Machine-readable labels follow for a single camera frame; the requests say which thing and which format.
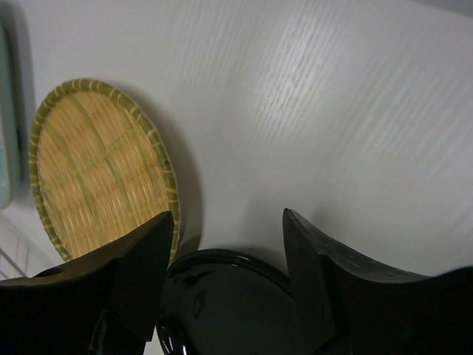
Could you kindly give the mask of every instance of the round woven tray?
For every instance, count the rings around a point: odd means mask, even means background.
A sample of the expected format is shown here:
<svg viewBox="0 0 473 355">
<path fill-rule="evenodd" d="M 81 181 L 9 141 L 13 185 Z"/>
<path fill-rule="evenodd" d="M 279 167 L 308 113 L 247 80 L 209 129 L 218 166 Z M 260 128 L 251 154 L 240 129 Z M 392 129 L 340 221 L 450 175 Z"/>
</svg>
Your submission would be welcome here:
<svg viewBox="0 0 473 355">
<path fill-rule="evenodd" d="M 114 87 L 76 79 L 42 102 L 32 127 L 30 178 L 36 208 L 66 261 L 180 209 L 171 163 L 141 109 Z"/>
</svg>

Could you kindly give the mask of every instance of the woven basket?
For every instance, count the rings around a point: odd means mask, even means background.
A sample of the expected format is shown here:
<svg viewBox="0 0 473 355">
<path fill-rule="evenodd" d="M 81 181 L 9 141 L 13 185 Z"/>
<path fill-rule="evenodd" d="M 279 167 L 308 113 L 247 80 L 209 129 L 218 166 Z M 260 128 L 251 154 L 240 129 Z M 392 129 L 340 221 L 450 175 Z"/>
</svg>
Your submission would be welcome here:
<svg viewBox="0 0 473 355">
<path fill-rule="evenodd" d="M 180 209 L 171 163 L 156 129 L 125 94 L 92 79 L 56 87 L 32 127 L 30 178 L 36 208 L 66 261 Z"/>
</svg>

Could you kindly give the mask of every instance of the black plate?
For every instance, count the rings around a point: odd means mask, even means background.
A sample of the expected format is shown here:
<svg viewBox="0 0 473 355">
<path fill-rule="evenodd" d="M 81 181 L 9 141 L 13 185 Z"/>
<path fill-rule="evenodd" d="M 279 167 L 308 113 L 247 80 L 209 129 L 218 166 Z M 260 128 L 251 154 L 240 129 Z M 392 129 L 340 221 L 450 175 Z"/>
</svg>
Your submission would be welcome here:
<svg viewBox="0 0 473 355">
<path fill-rule="evenodd" d="M 289 279 L 248 255 L 208 249 L 179 259 L 161 308 L 165 354 L 300 354 Z"/>
</svg>

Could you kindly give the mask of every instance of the light blue container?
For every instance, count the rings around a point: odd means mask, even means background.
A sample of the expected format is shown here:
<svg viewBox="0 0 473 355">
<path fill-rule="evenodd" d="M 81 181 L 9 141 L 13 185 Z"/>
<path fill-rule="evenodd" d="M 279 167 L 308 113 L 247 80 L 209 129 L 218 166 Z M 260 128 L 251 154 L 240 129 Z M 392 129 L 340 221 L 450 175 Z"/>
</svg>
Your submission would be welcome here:
<svg viewBox="0 0 473 355">
<path fill-rule="evenodd" d="M 0 26 L 0 209 L 10 205 L 21 182 L 10 46 Z"/>
</svg>

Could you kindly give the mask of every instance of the basket rim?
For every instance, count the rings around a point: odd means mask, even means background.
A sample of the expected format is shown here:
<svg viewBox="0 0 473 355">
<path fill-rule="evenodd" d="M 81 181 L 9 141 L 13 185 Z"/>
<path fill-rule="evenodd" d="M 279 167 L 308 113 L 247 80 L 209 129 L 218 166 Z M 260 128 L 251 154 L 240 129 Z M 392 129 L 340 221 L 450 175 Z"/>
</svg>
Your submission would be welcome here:
<svg viewBox="0 0 473 355">
<path fill-rule="evenodd" d="M 48 115 L 62 98 L 73 95 L 77 92 L 97 92 L 107 96 L 120 107 L 124 108 L 130 115 L 132 115 L 145 133 L 148 131 L 149 134 L 146 134 L 146 137 L 149 143 L 152 145 L 162 171 L 166 173 L 166 176 L 164 177 L 166 188 L 171 189 L 172 192 L 177 196 L 176 202 L 173 202 L 172 206 L 170 203 L 168 203 L 169 210 L 172 212 L 172 217 L 174 220 L 173 240 L 169 260 L 171 263 L 174 259 L 180 239 L 180 202 L 177 183 L 174 177 L 174 170 L 172 169 L 172 164 L 169 160 L 166 148 L 164 147 L 164 144 L 161 141 L 159 133 L 154 124 L 127 94 L 121 92 L 112 85 L 92 78 L 72 79 L 70 81 L 65 81 L 61 85 L 58 85 L 41 102 L 31 128 L 30 145 L 28 147 L 28 166 L 30 169 L 31 191 L 33 193 L 33 199 L 35 201 L 35 206 L 41 219 L 41 223 L 43 224 L 48 238 L 64 261 L 72 260 L 72 255 L 66 249 L 60 237 L 56 234 L 55 229 L 52 227 L 50 216 L 48 215 L 44 206 L 44 199 L 41 193 L 41 184 L 38 173 L 38 150 L 40 147 L 41 132 Z"/>
</svg>

